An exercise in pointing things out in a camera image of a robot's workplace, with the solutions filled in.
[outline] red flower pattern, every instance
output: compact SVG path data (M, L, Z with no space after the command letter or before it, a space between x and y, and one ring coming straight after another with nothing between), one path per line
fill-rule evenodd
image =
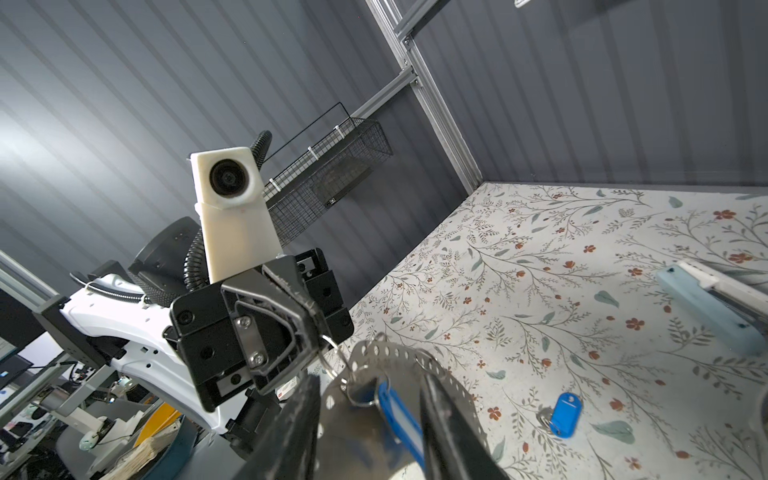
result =
M736 216L736 212L730 210L723 210L722 212L712 212L717 220L730 220Z
M630 320L627 320L627 328L631 330L639 330L640 328L645 325L644 320L638 320L636 318L632 318Z
M728 257L728 260L734 263L744 263L752 260L752 257L746 253L732 253L730 254L730 257Z
M633 458L624 457L624 460L626 460L627 463L629 464L629 469L630 470L640 470L640 468L641 468L640 467L640 462L636 458L634 458L634 457Z

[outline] metal bracket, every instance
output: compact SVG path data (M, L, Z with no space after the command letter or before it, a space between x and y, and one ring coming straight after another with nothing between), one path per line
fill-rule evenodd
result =
M397 39L405 43L406 37L411 34L414 27L432 10L437 2L438 0L416 0L393 29Z
M413 37L408 35L406 39L402 41L402 45L406 47L406 51L410 51L413 47Z
M425 0L417 1L416 4L424 7L430 2L434 3L432 0ZM384 34L384 38L395 58L401 62L401 65L404 67L411 66L419 74L419 83L417 84L419 88L414 88L413 93L424 109L429 123L432 124L432 129L435 131L443 150L445 150L445 154L448 156L467 194L471 194L482 183L482 173L462 136L462 132L458 129L458 125L451 115L448 105L440 94L440 90L437 88L435 79L432 78L432 74L429 72L419 47L413 39L410 39L409 47L403 44L402 40L408 36L410 31L406 32L405 35L402 35L401 32L400 37L396 35L395 25L400 25L403 20L403 16L400 15L396 3L394 0L366 0L366 4Z
M88 380L86 380L79 389L75 390L74 393L56 409L56 411L64 417L72 414L72 412L74 412L86 398L91 396L102 383L106 382L115 371L116 370L109 365L102 366L99 370L91 374L91 376L88 377Z
M49 298L58 295L48 284L0 250L0 288L8 295L34 310Z
M60 354L51 362L53 366L43 369L29 385L11 395L0 408L0 424L5 425L13 420L13 417L25 409L43 388L70 369L71 365L62 365L61 362L71 359L66 353Z
M355 118L368 118L379 110L390 98L416 80L413 66L407 65L384 88L376 92L366 103L352 113Z

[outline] leaf pattern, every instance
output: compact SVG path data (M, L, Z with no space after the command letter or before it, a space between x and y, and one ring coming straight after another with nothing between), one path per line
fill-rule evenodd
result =
M435 355L512 478L762 478L745 412L768 356L732 354L654 273L689 258L768 291L768 196L672 195L483 184L350 310L342 350L384 332ZM536 419L566 391L577 442Z

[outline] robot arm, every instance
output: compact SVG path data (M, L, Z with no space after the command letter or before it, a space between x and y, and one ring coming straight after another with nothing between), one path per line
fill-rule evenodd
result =
M257 144L260 151L191 156L202 227L189 217L174 222L127 272L111 262L88 278L73 276L83 288L36 312L69 355L95 369L114 367L222 435L253 430L238 424L249 417L243 408L305 368L325 347L319 335L341 342L353 331L320 250L276 258L282 249L255 161L269 142ZM189 291L198 231L199 273L213 285ZM236 334L230 315L250 319L246 335ZM247 395L253 379L258 394Z

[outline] key ring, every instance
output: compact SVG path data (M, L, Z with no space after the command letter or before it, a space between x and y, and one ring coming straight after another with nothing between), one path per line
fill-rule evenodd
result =
M349 374L352 377L352 380L354 381L356 379L355 372L352 370L351 365L349 364L349 360L344 356L344 353L339 348L339 344L334 342L333 339L327 335L322 335L320 338L328 342L329 345L333 347L333 350L336 352L336 355L341 359L342 362L344 362L344 366L349 370ZM323 353L322 350L318 352L318 357L320 360L320 363L323 364L323 368L331 374L332 381L336 379L337 376L339 376L339 373L331 366L331 364L326 360L326 356Z
M552 429L552 414L554 413L554 410L552 407L545 407L541 409L540 411L536 412L536 419L539 423L541 423L541 426L543 426L545 429L550 430Z
M368 348L371 345L371 343L386 342L386 341L387 341L386 333L378 332L376 335L373 336L372 339L366 339L366 348Z
M386 377L386 391L389 393L389 391L392 389L392 380L389 378L389 374L387 372L382 371L384 376ZM351 383L348 383L346 386L346 389L344 389L344 394L346 395L346 399L349 400L349 403L351 403L355 407L360 408L368 408L372 406L377 406L379 404L379 384L376 383L376 386L373 388L373 400L370 402L357 402L356 400L352 400L352 397L349 396L349 387L351 386Z
M438 376L438 377L437 377L437 378L438 378L438 380L444 380L444 379L445 379L445 378L448 376L448 370L446 370L445 368L443 368L443 366L442 366L442 365L440 364L440 362L439 362L439 361L438 361L438 360L435 358L435 356L434 356L434 355L432 355L430 352L428 352L427 350L424 350L424 349L416 349L416 352L420 352L420 353L422 353L423 355L425 355L425 356L429 357L429 359L430 359L430 360L432 360L433 362L435 362L435 363L437 364L437 366L438 366L438 370L442 370L442 375L440 375L440 376ZM427 372L427 373L432 373L432 372L430 372L430 371L429 371L429 370L428 370L428 369L427 369L425 366L423 366L423 365L421 364L421 362L420 362L418 359L416 360L416 364L417 364L417 365L419 365L420 367L422 367L422 370L424 370L425 372Z

